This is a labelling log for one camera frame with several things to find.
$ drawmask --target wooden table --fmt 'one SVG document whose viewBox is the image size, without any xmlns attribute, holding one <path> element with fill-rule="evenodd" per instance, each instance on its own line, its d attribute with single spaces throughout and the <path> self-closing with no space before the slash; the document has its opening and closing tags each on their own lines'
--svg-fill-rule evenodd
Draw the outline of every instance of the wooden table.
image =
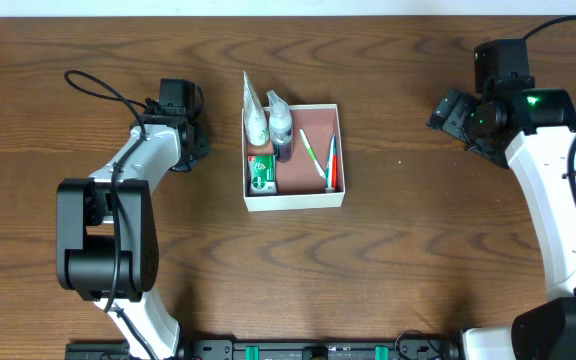
<svg viewBox="0 0 576 360">
<path fill-rule="evenodd" d="M 510 323 L 545 301 L 521 189 L 426 120 L 472 92 L 472 49 L 540 17 L 0 19 L 0 359 L 57 359 L 74 340 L 121 339 L 55 276 L 55 191 L 126 141 L 130 113 L 64 70 L 126 97 L 162 77 L 200 84 L 213 154 L 168 174 L 153 202 L 157 286 L 191 336 L 386 338 Z M 539 87 L 576 105 L 576 23 L 529 42 Z M 339 104 L 339 209 L 248 213 L 242 71 L 291 104 Z"/>
</svg>

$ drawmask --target green package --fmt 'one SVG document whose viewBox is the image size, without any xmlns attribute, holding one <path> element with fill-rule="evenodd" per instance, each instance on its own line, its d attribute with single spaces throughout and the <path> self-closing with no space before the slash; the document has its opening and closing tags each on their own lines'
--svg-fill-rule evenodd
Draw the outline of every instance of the green package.
<svg viewBox="0 0 576 360">
<path fill-rule="evenodd" d="M 275 155 L 248 156 L 248 170 L 250 172 L 250 195 L 277 193 Z"/>
</svg>

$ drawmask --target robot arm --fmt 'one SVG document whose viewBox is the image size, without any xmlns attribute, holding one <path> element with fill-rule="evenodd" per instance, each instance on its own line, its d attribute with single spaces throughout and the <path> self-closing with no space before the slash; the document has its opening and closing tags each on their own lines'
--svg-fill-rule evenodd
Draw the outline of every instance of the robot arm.
<svg viewBox="0 0 576 360">
<path fill-rule="evenodd" d="M 189 171 L 210 147 L 195 121 L 195 85 L 163 79 L 160 102 L 142 115 L 145 139 L 130 153 L 116 179 L 121 229 L 117 296 L 108 315 L 136 358 L 165 359 L 177 354 L 180 326 L 166 311 L 154 287 L 159 251 L 150 194 L 168 170 Z M 103 168 L 86 179 L 66 179 L 57 191 L 57 276 L 61 286 L 105 308 L 111 289 L 114 237 L 88 234 L 87 228 L 113 224 L 110 185 L 114 164 L 140 141 L 130 138 Z"/>
<path fill-rule="evenodd" d="M 451 90 L 428 126 L 466 150 L 513 170 L 526 197 L 541 248 L 549 303 L 518 316 L 512 327 L 467 330 L 467 360 L 576 359 L 576 206 L 568 156 L 576 113 L 564 90 L 535 89 L 525 39 L 475 48 L 480 100 Z"/>
</svg>

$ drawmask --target green clip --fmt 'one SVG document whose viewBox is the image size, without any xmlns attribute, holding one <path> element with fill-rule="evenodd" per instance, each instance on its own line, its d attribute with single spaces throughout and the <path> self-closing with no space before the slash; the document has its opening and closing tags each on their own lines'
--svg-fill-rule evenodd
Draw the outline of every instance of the green clip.
<svg viewBox="0 0 576 360">
<path fill-rule="evenodd" d="M 259 347 L 247 346 L 246 347 L 246 360 L 259 360 Z"/>
<path fill-rule="evenodd" d="M 388 360 L 388 347 L 376 346 L 375 347 L 375 360 Z"/>
</svg>

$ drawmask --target cardboard box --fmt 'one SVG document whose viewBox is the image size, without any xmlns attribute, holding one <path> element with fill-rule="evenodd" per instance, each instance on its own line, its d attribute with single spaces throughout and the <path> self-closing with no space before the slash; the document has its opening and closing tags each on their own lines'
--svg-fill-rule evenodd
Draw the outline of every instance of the cardboard box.
<svg viewBox="0 0 576 360">
<path fill-rule="evenodd" d="M 292 105 L 290 112 L 293 120 L 293 155 L 286 163 L 277 162 L 277 195 L 250 196 L 250 174 L 248 156 L 273 154 L 272 143 L 263 147 L 248 144 L 244 128 L 243 111 L 241 117 L 241 152 L 243 168 L 243 195 L 248 211 L 312 209 L 340 207 L 346 195 L 344 162 L 341 131 L 339 130 L 339 112 L 337 105 Z M 326 193 L 325 180 L 319 176 L 299 129 L 303 128 L 308 142 L 317 160 L 324 170 L 328 163 L 328 152 L 332 134 L 337 136 L 337 192 Z"/>
</svg>

